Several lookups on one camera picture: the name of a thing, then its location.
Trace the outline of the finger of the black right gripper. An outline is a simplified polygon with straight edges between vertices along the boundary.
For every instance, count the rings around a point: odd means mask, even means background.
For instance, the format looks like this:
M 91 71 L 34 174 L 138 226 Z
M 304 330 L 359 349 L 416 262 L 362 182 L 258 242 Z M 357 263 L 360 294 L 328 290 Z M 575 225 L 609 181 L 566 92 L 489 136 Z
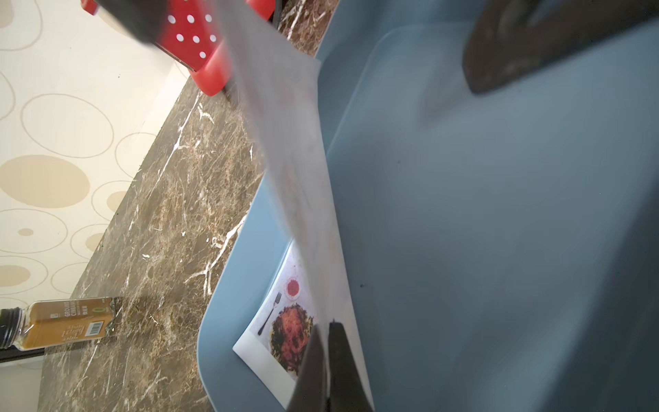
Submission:
M 463 51 L 472 94 L 487 94 L 658 17 L 657 1 L 562 1 L 532 23 L 540 1 L 489 1 Z
M 97 3 L 142 44 L 156 43 L 164 31 L 168 14 L 166 0 L 100 0 Z

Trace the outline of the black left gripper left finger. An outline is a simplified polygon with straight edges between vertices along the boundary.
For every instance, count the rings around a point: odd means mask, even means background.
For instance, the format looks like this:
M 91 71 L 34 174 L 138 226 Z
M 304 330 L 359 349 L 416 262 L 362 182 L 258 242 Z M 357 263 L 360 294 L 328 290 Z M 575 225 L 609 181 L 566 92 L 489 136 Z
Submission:
M 327 372 L 319 327 L 312 329 L 293 395 L 286 412 L 322 412 L 327 410 Z

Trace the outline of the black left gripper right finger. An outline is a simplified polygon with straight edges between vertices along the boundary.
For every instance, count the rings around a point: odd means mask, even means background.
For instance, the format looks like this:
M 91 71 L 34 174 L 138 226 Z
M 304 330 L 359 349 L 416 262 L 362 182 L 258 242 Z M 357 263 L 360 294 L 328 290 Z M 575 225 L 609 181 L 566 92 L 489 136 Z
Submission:
M 329 396 L 327 410 L 331 412 L 373 412 L 344 326 L 339 322 L 329 325 Z

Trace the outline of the new special menu sheet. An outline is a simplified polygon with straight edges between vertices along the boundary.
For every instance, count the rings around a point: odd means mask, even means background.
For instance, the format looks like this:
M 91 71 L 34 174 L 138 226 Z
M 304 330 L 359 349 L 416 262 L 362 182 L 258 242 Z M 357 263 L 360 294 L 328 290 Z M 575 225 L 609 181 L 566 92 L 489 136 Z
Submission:
M 213 1 L 248 129 L 307 273 L 330 391 L 329 327 L 344 326 L 367 399 L 372 395 L 339 234 L 319 118 L 319 61 L 297 50 L 244 1 Z

